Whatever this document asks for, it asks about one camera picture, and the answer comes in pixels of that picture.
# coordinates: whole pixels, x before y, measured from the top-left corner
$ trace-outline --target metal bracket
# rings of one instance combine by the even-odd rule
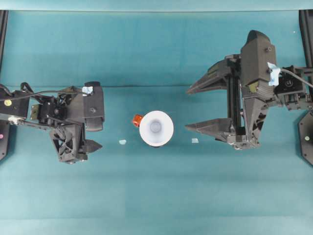
[[[0,11],[0,71],[2,64],[2,55],[4,49],[4,40],[6,33],[6,25],[8,21],[8,11]],[[10,124],[7,121],[0,121],[0,160],[3,159],[8,150]]]
[[[313,165],[313,115],[308,112],[298,123],[302,157]]]
[[[299,25],[307,67],[313,67],[313,10],[299,11]],[[308,112],[298,123],[301,154],[313,165],[313,116]]]

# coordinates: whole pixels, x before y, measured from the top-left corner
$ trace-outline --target small plastic piece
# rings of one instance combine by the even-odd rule
[[[136,114],[133,118],[133,124],[135,127],[139,127],[140,126],[140,123],[141,123],[141,120],[142,120],[143,116],[142,115],[139,115],[139,114]]]
[[[279,73],[280,68],[275,64],[268,62],[268,67],[270,69],[270,81],[268,82],[269,86],[278,86],[279,85]]]
[[[87,94],[91,94],[93,92],[93,87],[83,87],[82,92],[85,92]]]

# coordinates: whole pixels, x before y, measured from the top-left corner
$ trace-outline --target black cable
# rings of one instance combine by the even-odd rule
[[[303,82],[304,84],[308,85],[309,87],[313,88],[313,84],[311,84],[310,82],[306,81],[305,79],[303,79],[302,77],[299,77],[297,74],[289,71],[289,70],[286,70],[286,69],[281,69],[281,72],[285,72],[291,76],[293,76],[294,78],[300,80],[301,82]]]
[[[13,98],[7,98],[9,100],[18,100],[18,99],[25,99],[25,98],[29,98],[29,97],[34,97],[37,96],[39,94],[46,94],[46,93],[59,93],[59,94],[85,94],[87,96],[91,95],[85,92],[64,92],[64,91],[42,91],[42,92],[36,92],[33,94],[27,94],[27,95],[23,95],[23,96],[19,96],[19,97],[13,97]]]
[[[7,93],[9,96],[13,96],[13,94],[10,92],[10,90],[5,86],[0,84],[0,89],[3,89],[5,93]]]

